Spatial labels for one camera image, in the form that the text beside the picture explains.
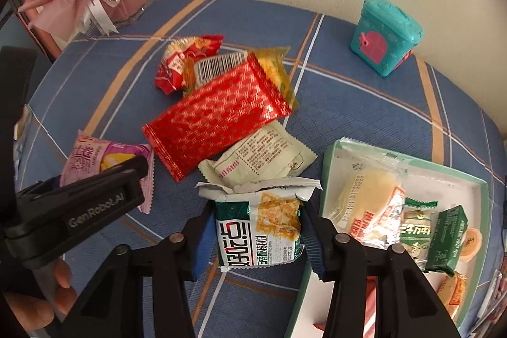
pink snack package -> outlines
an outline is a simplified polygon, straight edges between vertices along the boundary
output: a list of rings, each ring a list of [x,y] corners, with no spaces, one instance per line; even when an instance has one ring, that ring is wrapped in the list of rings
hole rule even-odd
[[[84,132],[78,132],[74,149],[63,167],[60,186],[69,185],[80,179],[115,166],[123,161],[142,155],[148,160],[148,174],[141,179],[144,202],[138,206],[139,211],[149,214],[153,198],[154,154],[150,145],[125,145],[105,139],[93,138]]]

pink door decoration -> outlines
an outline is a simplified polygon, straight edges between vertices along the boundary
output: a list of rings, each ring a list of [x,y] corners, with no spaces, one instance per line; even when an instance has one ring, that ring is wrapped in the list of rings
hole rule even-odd
[[[359,50],[378,65],[387,52],[387,42],[384,37],[375,31],[361,32],[359,42],[361,43]]]

red snack wrapper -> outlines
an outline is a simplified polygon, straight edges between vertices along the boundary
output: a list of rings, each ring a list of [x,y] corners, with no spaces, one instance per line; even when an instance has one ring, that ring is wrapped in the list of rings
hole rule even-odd
[[[254,54],[143,126],[155,153],[181,181],[210,158],[291,113]]]
[[[192,58],[198,61],[216,55],[223,38],[222,35],[191,36],[169,43],[155,76],[155,86],[163,90],[166,95],[184,89],[185,60]]]

barcode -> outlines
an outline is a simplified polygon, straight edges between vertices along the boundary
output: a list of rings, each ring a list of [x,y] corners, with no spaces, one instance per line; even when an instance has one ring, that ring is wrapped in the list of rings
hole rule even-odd
[[[194,64],[196,87],[200,87],[217,76],[236,68],[247,60],[248,53],[235,52],[233,54],[217,55],[201,59]]]

white snack package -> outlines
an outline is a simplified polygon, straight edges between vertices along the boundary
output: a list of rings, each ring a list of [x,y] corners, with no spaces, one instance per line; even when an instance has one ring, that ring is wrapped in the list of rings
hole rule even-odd
[[[222,271],[286,264],[303,252],[299,208],[318,179],[285,177],[234,188],[199,182],[199,196],[215,201]]]
[[[298,176],[317,155],[273,121],[242,139],[218,161],[205,159],[199,170],[215,185],[236,185],[271,178]]]

